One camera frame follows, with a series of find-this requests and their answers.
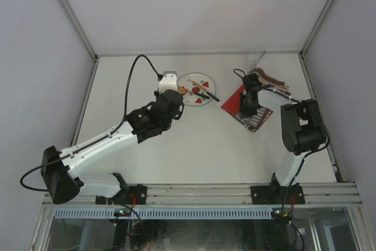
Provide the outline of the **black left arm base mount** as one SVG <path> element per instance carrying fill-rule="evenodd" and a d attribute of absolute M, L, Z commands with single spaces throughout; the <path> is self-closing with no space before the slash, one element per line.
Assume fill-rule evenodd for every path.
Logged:
<path fill-rule="evenodd" d="M 147 200 L 147 187 L 144 185 L 130 186 L 127 192 L 120 191 L 112 198 L 105 198 L 104 196 L 97 196 L 95 203 L 97 205 L 145 205 Z"/>

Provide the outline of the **white watermelon pattern plate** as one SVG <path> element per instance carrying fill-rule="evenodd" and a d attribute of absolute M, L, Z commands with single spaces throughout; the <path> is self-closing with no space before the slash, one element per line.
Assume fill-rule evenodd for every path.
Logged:
<path fill-rule="evenodd" d="M 216 84 L 209 76 L 202 73 L 189 73 L 177 80 L 177 85 L 184 89 L 183 102 L 186 106 L 204 106 L 216 96 Z"/>

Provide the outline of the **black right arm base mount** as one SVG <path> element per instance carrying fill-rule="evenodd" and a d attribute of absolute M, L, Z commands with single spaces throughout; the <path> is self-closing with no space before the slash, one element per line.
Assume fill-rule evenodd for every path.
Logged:
<path fill-rule="evenodd" d="M 303 205 L 306 203 L 303 188 L 300 185 L 274 187 L 251 186 L 251 201 L 254 205 L 277 205 L 289 204 L 294 200 L 295 204 Z"/>

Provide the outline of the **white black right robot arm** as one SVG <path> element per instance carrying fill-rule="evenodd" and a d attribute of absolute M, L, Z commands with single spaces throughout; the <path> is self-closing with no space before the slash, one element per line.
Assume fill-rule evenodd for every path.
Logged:
<path fill-rule="evenodd" d="M 308 156 L 326 149 L 330 135 L 325 127 L 318 103 L 314 99 L 298 100 L 278 91 L 271 84 L 262 85 L 256 73 L 241 76 L 245 93 L 240 95 L 240 114 L 250 117 L 267 108 L 281 118 L 281 137 L 286 150 L 282 164 L 265 186 L 252 186 L 255 205 L 305 203 L 298 176 Z"/>

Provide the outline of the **gold knife green handle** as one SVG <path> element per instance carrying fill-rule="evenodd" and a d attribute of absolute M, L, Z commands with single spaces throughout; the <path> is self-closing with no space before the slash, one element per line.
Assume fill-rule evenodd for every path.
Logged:
<path fill-rule="evenodd" d="M 191 81 L 191 83 L 196 87 L 199 88 L 199 91 L 193 91 L 193 93 L 201 98 L 210 99 L 208 95 L 208 91 L 204 86 L 201 86 L 199 83 L 195 81 Z"/>

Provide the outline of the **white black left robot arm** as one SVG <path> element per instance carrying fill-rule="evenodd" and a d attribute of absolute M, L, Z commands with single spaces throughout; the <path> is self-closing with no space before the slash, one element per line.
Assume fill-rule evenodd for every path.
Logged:
<path fill-rule="evenodd" d="M 173 120 L 180 119 L 183 109 L 182 95 L 167 90 L 101 135 L 62 150 L 54 146 L 45 149 L 41 176 L 53 203 L 60 205 L 86 195 L 126 203 L 130 188 L 120 173 L 91 175 L 85 173 L 85 169 L 112 153 L 161 135 Z"/>

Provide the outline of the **striped patchwork placemat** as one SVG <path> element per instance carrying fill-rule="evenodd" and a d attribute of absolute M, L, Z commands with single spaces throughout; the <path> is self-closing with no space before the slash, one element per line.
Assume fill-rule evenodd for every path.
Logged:
<path fill-rule="evenodd" d="M 257 91 L 263 88 L 276 88 L 279 92 L 289 95 L 289 86 L 267 75 L 261 68 L 249 73 L 236 68 L 233 72 L 241 78 L 242 85 L 222 104 L 221 109 L 250 132 L 256 132 L 273 113 L 269 108 L 260 106 Z"/>

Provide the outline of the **gold fork green handle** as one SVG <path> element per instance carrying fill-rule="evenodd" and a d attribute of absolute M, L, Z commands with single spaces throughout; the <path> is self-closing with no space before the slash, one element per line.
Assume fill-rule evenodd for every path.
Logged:
<path fill-rule="evenodd" d="M 208 93 L 206 92 L 205 94 L 202 94 L 200 92 L 193 92 L 193 91 L 189 91 L 188 89 L 182 87 L 182 86 L 178 86 L 178 91 L 182 94 L 182 95 L 185 95 L 187 93 L 189 93 L 190 95 L 196 95 L 198 97 L 201 97 L 201 98 L 205 98 L 205 99 L 210 99 L 212 98 L 213 100 L 215 100 L 216 102 L 220 102 L 220 100 L 215 97 L 214 95 L 212 95 L 211 93 Z"/>

